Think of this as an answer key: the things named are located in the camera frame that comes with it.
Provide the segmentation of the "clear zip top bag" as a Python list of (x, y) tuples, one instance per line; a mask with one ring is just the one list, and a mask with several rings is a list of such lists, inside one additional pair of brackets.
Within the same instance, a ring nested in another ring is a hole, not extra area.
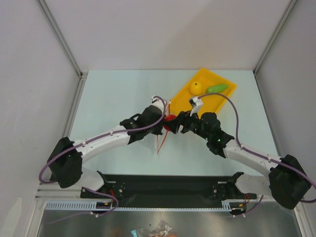
[[(167, 115), (170, 115), (171, 114), (171, 111), (170, 111), (170, 105), (171, 105), (171, 101), (169, 100), (168, 102), (168, 105), (167, 105)], [(168, 131), (165, 130), (165, 128), (163, 127), (163, 135), (157, 135), (157, 139), (156, 139), (156, 142), (157, 142), (157, 154), (160, 153), (160, 150), (162, 149), (165, 141), (166, 141), (166, 138), (167, 138), (167, 135), (168, 135)]]

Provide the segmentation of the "red toy tomato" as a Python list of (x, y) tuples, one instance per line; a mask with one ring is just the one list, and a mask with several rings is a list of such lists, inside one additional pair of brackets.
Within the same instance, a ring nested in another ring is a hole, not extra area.
[(165, 116), (164, 118), (164, 122), (163, 122), (163, 127), (167, 130), (167, 131), (173, 131), (174, 127), (175, 127), (175, 120), (176, 120), (176, 116), (173, 114), (169, 114), (167, 116)]

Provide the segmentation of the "yellow toy orange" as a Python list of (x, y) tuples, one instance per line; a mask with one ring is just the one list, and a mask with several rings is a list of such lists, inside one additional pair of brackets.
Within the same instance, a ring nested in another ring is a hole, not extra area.
[(189, 86), (189, 91), (194, 96), (201, 95), (203, 92), (203, 86), (199, 81), (193, 81)]

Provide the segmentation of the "green toy cucumber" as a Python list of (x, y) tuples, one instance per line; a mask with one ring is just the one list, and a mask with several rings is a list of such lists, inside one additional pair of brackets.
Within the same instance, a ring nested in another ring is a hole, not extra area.
[(214, 86), (210, 86), (206, 89), (205, 93), (221, 93), (228, 88), (225, 84), (218, 84)]

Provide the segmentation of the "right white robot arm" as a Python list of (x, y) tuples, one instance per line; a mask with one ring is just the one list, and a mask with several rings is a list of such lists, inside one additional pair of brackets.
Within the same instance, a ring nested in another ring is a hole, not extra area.
[(190, 131), (206, 140), (206, 146), (213, 154), (259, 172), (258, 176), (241, 171), (233, 175), (232, 183), (228, 185), (228, 193), (233, 198), (253, 193), (273, 197), (281, 206), (294, 209), (312, 186), (294, 156), (277, 157), (246, 148), (221, 129), (215, 113), (204, 113), (201, 117), (190, 112), (170, 115), (165, 118), (164, 127), (174, 134)]

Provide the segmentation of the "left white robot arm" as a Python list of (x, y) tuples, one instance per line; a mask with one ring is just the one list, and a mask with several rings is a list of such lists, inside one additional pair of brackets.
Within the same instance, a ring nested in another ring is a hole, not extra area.
[(106, 196), (109, 186), (103, 175), (82, 165), (110, 149), (141, 141), (148, 134), (160, 135), (165, 112), (166, 106), (150, 105), (104, 134), (77, 141), (60, 139), (47, 161), (52, 173), (49, 183), (58, 183), (62, 189), (79, 185), (99, 198)]

